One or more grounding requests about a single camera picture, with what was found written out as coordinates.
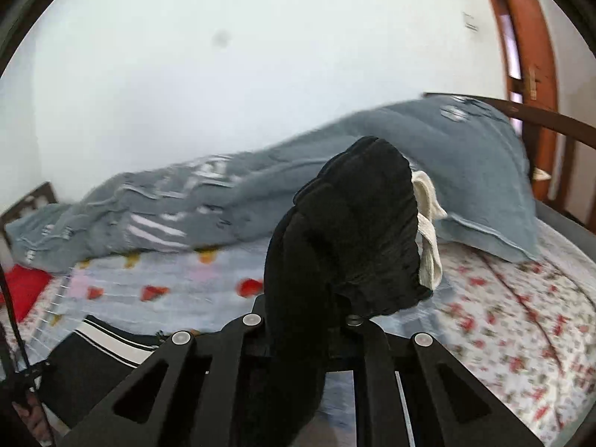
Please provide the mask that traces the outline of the person's right hand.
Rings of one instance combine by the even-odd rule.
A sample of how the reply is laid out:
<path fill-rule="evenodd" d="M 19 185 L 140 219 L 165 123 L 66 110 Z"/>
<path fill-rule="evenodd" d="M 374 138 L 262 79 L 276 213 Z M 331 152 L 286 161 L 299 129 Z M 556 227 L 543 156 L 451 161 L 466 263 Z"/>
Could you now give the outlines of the person's right hand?
<path fill-rule="evenodd" d="M 13 403 L 13 407 L 25 426 L 27 426 L 28 431 L 38 442 L 51 441 L 53 438 L 51 427 L 48 425 L 47 419 L 44 417 L 44 411 L 34 393 L 31 391 L 27 393 L 25 406 Z"/>

